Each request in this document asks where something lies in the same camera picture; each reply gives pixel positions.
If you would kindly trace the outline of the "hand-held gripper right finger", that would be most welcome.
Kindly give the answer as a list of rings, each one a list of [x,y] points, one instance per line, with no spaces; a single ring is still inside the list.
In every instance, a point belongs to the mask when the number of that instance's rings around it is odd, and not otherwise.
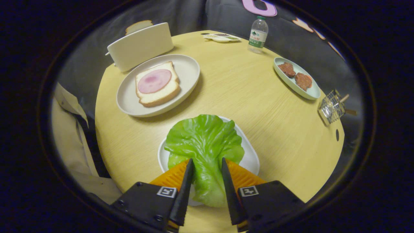
[[[222,159],[221,170],[230,218],[238,232],[273,232],[305,205],[281,181],[264,181],[227,158]]]

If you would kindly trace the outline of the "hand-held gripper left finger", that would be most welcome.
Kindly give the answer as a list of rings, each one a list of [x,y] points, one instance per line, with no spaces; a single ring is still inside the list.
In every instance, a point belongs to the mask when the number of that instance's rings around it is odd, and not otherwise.
[[[137,182],[111,208],[152,233],[177,233],[184,225],[195,166],[183,161],[151,183]]]

